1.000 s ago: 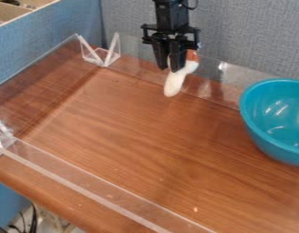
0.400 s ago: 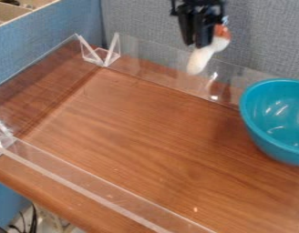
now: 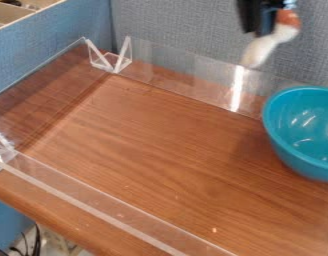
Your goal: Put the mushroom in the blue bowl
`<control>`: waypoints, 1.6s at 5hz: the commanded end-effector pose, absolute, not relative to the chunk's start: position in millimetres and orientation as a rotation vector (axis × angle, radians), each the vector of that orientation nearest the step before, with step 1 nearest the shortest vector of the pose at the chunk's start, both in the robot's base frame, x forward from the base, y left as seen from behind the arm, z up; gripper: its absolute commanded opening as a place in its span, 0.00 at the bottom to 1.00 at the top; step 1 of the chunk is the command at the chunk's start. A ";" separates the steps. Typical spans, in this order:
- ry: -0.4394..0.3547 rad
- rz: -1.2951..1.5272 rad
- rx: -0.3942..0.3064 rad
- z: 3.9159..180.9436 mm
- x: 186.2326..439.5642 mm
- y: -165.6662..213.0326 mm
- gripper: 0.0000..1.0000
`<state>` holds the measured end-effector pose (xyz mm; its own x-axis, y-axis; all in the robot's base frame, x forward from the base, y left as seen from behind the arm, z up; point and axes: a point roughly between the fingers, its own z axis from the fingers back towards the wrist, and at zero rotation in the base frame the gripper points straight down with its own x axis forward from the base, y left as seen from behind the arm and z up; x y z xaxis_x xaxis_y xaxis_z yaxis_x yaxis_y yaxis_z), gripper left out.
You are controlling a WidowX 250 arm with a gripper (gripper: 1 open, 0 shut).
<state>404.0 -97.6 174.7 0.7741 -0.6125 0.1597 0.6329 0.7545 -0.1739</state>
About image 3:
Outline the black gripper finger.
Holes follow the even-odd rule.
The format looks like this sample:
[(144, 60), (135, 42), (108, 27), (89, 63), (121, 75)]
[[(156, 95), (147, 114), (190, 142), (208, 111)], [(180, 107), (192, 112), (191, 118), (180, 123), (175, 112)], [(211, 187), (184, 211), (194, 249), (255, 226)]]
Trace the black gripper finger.
[(239, 19), (244, 33), (260, 31), (262, 0), (236, 0)]
[(262, 0), (260, 2), (260, 29), (259, 35), (267, 36), (272, 33), (278, 10), (284, 7), (283, 0)]

